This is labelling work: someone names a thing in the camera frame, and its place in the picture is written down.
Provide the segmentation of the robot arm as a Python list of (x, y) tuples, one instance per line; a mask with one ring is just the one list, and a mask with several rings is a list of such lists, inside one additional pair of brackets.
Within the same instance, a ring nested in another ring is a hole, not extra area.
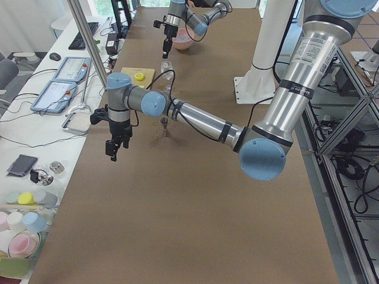
[(163, 20), (155, 20), (153, 26), (160, 28), (164, 26), (163, 59), (167, 59), (172, 48), (172, 39), (178, 35), (181, 21), (193, 30), (198, 36), (204, 36), (210, 24), (225, 17), (232, 12), (232, 5), (229, 1), (205, 1), (210, 9), (203, 14), (196, 14), (186, 3), (186, 1), (171, 1), (168, 12), (163, 16)]
[[(116, 69), (160, 69), (163, 35), (153, 21), (163, 12), (162, 8), (138, 10)], [(176, 73), (174, 97), (238, 126), (248, 119), (260, 120), (267, 106), (237, 104), (233, 87), (233, 78), (248, 68), (260, 26), (257, 10), (236, 8), (213, 24), (203, 41), (185, 51), (171, 51), (169, 60)], [(119, 149), (116, 162), (104, 158), (105, 169), (126, 181), (253, 183), (229, 146), (201, 135), (184, 120), (171, 121), (169, 135), (164, 136), (159, 118), (137, 114), (134, 119), (140, 124), (129, 147)]]

